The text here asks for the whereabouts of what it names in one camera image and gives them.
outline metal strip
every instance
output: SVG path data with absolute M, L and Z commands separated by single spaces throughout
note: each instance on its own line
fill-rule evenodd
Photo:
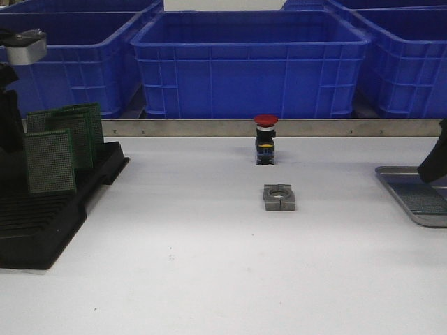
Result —
M 257 126 L 256 129 L 259 130 L 259 131 L 274 131 L 274 126 L 272 126 L 272 127 Z
M 277 137 L 437 137 L 440 119 L 287 119 Z M 103 120 L 108 137 L 253 137 L 253 120 Z

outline black plastic tray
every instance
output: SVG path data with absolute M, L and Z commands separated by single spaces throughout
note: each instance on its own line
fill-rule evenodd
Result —
M 119 143 L 110 142 L 93 169 L 76 172 L 77 193 L 31 197 L 23 179 L 0 193 L 0 267 L 49 269 L 87 218 L 89 198 L 128 161 Z

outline blue storage bin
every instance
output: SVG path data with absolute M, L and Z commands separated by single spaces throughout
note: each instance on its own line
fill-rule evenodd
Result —
M 163 8 L 163 0 L 27 0 L 6 6 L 0 13 L 141 13 L 143 24 Z
M 325 6 L 351 21 L 353 10 L 447 9 L 447 0 L 325 0 Z
M 281 10 L 323 10 L 325 0 L 287 0 Z
M 132 40 L 149 117 L 345 118 L 367 39 L 330 13 L 164 13 Z
M 359 90 L 387 118 L 447 117 L 447 10 L 354 14 L 372 37 Z
M 101 104 L 104 118 L 118 117 L 141 85 L 130 39 L 141 26 L 134 13 L 0 14 L 3 27 L 47 33 L 47 55 L 30 66 L 14 66 L 24 117 L 33 110 L 78 103 Z M 0 61 L 7 62 L 0 48 Z

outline metal tray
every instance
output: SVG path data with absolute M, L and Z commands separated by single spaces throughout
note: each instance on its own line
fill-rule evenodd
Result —
M 381 166 L 377 177 L 419 225 L 447 228 L 447 177 L 426 184 L 419 178 L 417 167 Z

